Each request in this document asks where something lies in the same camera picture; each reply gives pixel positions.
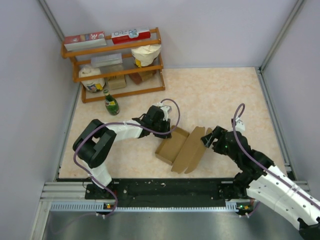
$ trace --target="gray wall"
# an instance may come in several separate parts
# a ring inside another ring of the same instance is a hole
[[[46,0],[63,33],[159,27],[165,67],[260,66],[297,0]]]
[[[265,70],[297,176],[320,198],[320,1],[308,0]]]
[[[0,7],[0,239],[27,239],[77,85],[35,0]]]

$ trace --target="robotic arm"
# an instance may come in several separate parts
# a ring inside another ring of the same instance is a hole
[[[159,102],[152,105],[148,112],[141,115],[141,117],[133,118],[132,120],[119,124],[111,124],[108,127],[102,127],[80,148],[78,157],[82,160],[82,165],[91,172],[94,179],[103,186],[107,186],[112,181],[112,178],[104,162],[112,144],[124,139],[143,138],[150,134],[150,131],[139,126],[158,133],[169,132],[169,113],[171,110],[172,108],[170,106]],[[84,139],[101,125],[103,125],[103,123],[98,119],[92,120],[74,142],[72,149],[76,151]],[[162,139],[171,138],[170,133],[165,135],[154,133],[154,135]],[[102,188],[100,184],[97,184],[95,181],[94,183],[99,188]]]
[[[242,135],[245,126],[240,118],[235,120],[237,137],[247,153],[276,174],[292,187],[288,187],[279,179],[264,171],[248,158],[240,149],[233,131],[217,126],[210,134],[201,138],[204,145],[222,155],[227,155],[242,170],[233,180],[233,190],[240,198],[250,197],[267,205],[269,208],[287,219],[305,240],[320,238],[319,201],[300,189],[284,175],[275,163],[262,152],[251,149],[248,140]],[[305,200],[297,192],[306,196],[314,204]]]

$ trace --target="beige table surface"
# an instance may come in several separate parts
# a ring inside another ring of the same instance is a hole
[[[120,113],[111,116],[104,102],[82,103],[79,97],[68,137],[60,178],[86,178],[88,175],[73,162],[72,145],[92,119],[123,122],[146,113],[153,103],[174,99],[181,111],[179,127],[191,132],[196,126],[220,125],[231,129],[231,118],[237,106],[245,103],[241,118],[253,149],[266,154],[285,173],[267,106],[253,67],[164,69],[165,91],[118,98]],[[171,123],[177,121],[177,110],[171,102]],[[222,178],[234,177],[240,170],[227,156],[207,149],[196,170],[189,174],[171,172],[171,166],[155,157],[162,139],[152,134],[140,139],[115,142],[105,161],[113,178]]]

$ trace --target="shelf board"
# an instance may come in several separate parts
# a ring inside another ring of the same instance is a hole
[[[134,60],[132,58],[131,53],[128,54],[123,54],[122,55],[122,61],[123,61],[123,67],[125,70],[121,71],[112,71],[110,72],[108,70],[108,67],[100,67],[101,74],[99,75],[94,75],[94,76],[86,76],[86,77],[79,77],[79,70],[80,70],[80,65],[85,65],[85,64],[90,64],[91,60],[84,60],[84,61],[77,61],[74,62],[73,65],[73,75],[72,79],[74,82],[82,82],[82,81],[87,81],[87,80],[92,80],[92,79],[99,79],[99,78],[109,78],[113,76],[118,76],[118,75],[127,75],[127,74],[133,74],[133,73],[140,73],[140,72],[146,72],[146,71],[153,71],[153,70],[161,70],[164,68],[164,64],[162,61],[161,53],[159,56],[153,61],[152,66],[145,66],[145,67],[137,67],[134,64]]]
[[[88,55],[88,54],[97,54],[102,52],[108,52],[108,51],[115,51],[120,49],[130,49],[130,48],[136,48],[146,45],[152,45],[152,44],[161,44],[161,36],[159,29],[156,27],[154,29],[150,29],[150,33],[156,34],[156,39],[146,39],[146,40],[139,40],[129,43],[123,43],[123,44],[113,44],[110,46],[103,46],[103,47],[97,47],[97,48],[89,48],[84,50],[77,50],[77,51],[67,51],[65,48],[65,42],[63,41],[61,44],[61,56],[66,58],[72,58],[76,56],[81,55]],[[111,35],[108,35],[105,37],[106,40],[111,40]]]
[[[110,94],[115,98],[127,97],[137,94],[152,93],[158,91],[164,91],[166,89],[165,81],[162,75],[162,70],[158,70],[157,73],[145,82],[137,85],[128,75],[125,75],[126,87],[120,89],[110,90]],[[82,85],[81,88],[81,100],[83,103],[90,103],[95,101],[103,101],[105,99],[103,91],[92,93],[86,90]]]

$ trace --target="purple cable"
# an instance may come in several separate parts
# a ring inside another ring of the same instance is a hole
[[[171,129],[170,131],[167,131],[167,132],[157,132],[157,131],[153,131],[153,130],[151,130],[151,129],[149,129],[149,128],[146,128],[146,127],[144,127],[144,126],[141,126],[141,125],[139,125],[139,124],[130,123],[130,122],[127,122],[126,125],[131,125],[131,126],[139,127],[139,128],[142,128],[142,129],[144,129],[144,130],[149,131],[150,133],[158,134],[158,135],[167,135],[167,134],[172,133],[172,132],[177,128],[177,126],[178,126],[178,124],[179,124],[179,122],[180,122],[180,108],[179,108],[178,104],[177,104],[174,100],[172,100],[172,99],[170,99],[170,98],[165,98],[165,99],[163,99],[163,100],[161,101],[161,103],[164,102],[164,101],[171,101],[171,102],[173,102],[174,105],[176,106],[177,111],[178,111],[178,120],[176,121],[176,124],[175,124],[174,128]],[[90,172],[88,169],[86,169],[84,166],[82,166],[80,163],[78,163],[78,161],[77,161],[77,155],[78,155],[79,150],[80,150],[80,149],[83,147],[83,145],[86,143],[86,141],[88,141],[88,139],[90,139],[90,138],[91,138],[97,131],[99,131],[100,129],[102,129],[102,128],[106,127],[106,126],[109,126],[109,125],[124,125],[124,124],[125,124],[124,122],[108,122],[108,123],[105,123],[105,124],[97,127],[95,130],[93,130],[93,131],[81,142],[81,144],[80,144],[80,145],[77,147],[77,149],[74,151],[74,155],[73,155],[73,162],[74,162],[79,168],[82,168],[84,171],[86,171],[86,172],[90,175],[91,179],[92,179],[96,184],[98,184],[99,186],[101,186],[102,188],[104,188],[106,191],[108,191],[108,192],[114,197],[114,200],[115,200],[114,207],[112,208],[112,211],[111,211],[109,214],[106,215],[106,217],[109,217],[110,215],[112,215],[112,214],[115,212],[115,210],[116,210],[116,208],[117,208],[117,205],[118,205],[118,198],[117,198],[117,196],[114,194],[114,192],[112,192],[112,191],[111,191],[109,188],[107,188],[106,186],[103,186],[94,176],[92,176],[91,172]],[[71,224],[73,224],[74,222],[76,222],[78,219],[80,219],[80,218],[82,218],[82,217],[84,217],[84,216],[93,215],[93,214],[95,214],[95,213],[90,212],[90,213],[85,213],[85,214],[83,214],[83,215],[81,215],[81,216],[79,216],[79,217],[76,217],[75,219],[73,219],[72,221],[70,221],[66,226],[64,226],[62,229],[60,229],[59,231],[56,231],[56,232],[54,232],[54,231],[52,230],[52,226],[50,225],[50,230],[52,231],[52,233],[53,233],[54,235],[57,235],[57,234],[61,233],[62,231],[64,231],[66,228],[68,228]]]
[[[236,143],[238,144],[239,148],[242,150],[242,152],[251,160],[253,161],[255,164],[257,164],[260,168],[262,168],[264,171],[266,171],[268,174],[272,175],[273,177],[275,177],[277,180],[279,180],[280,182],[282,182],[284,185],[286,185],[288,188],[292,188],[293,186],[290,185],[289,183],[287,183],[285,180],[283,180],[281,177],[277,176],[275,173],[273,173],[272,171],[270,171],[269,169],[267,169],[265,166],[263,166],[261,163],[259,163],[257,160],[255,160],[252,156],[250,156],[249,153],[247,153],[247,151],[244,149],[244,147],[241,145],[241,142],[239,141],[237,132],[236,132],[236,121],[235,119],[237,119],[237,115],[238,112],[240,110],[240,108],[242,107],[242,111],[239,114],[239,117],[241,117],[241,115],[243,114],[243,112],[245,111],[245,104],[241,103],[238,108],[236,109],[233,119],[234,121],[232,121],[232,129],[233,129],[233,134],[236,140]],[[312,201],[311,199],[309,199],[307,196],[305,196],[304,194],[302,194],[301,192],[299,192],[296,188],[292,189],[294,192],[296,192],[299,196],[301,196],[303,199],[305,199],[306,201],[308,201],[310,204],[314,205],[318,210],[320,210],[320,206],[318,204],[316,204],[314,201]]]

